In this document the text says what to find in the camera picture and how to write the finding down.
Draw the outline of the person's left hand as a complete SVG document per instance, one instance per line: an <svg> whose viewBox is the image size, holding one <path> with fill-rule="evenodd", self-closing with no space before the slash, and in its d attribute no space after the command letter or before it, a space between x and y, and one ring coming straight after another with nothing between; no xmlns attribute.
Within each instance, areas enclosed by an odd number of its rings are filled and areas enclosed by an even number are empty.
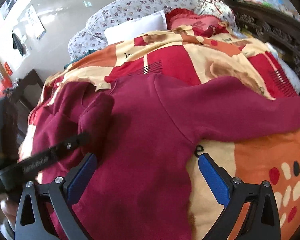
<svg viewBox="0 0 300 240"><path fill-rule="evenodd" d="M7 218L10 227L15 229L15 222L17 218L18 204L12 200L4 199L0 202L0 207Z"/></svg>

